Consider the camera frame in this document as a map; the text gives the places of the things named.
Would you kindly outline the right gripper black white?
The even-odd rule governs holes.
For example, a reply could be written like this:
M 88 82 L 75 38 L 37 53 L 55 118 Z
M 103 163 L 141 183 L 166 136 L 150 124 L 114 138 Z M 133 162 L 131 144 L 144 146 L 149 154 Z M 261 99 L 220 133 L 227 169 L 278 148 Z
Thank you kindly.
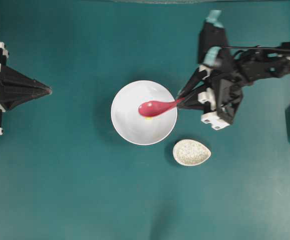
M 214 130 L 233 123 L 243 98 L 238 84 L 242 77 L 227 48 L 226 31 L 218 20 L 220 14 L 220 10 L 211 10 L 205 18 L 199 35 L 199 66 L 177 96 L 184 98 L 177 104 L 178 109 L 204 110 L 201 121 Z M 203 84 L 194 88 L 201 81 Z

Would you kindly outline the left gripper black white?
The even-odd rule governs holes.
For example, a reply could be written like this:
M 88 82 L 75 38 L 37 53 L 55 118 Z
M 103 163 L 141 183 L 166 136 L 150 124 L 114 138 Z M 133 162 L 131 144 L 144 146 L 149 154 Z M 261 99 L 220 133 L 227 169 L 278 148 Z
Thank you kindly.
M 28 101 L 52 94 L 50 87 L 6 66 L 8 56 L 5 44 L 0 42 L 0 135 L 3 134 L 1 118 L 4 112 Z

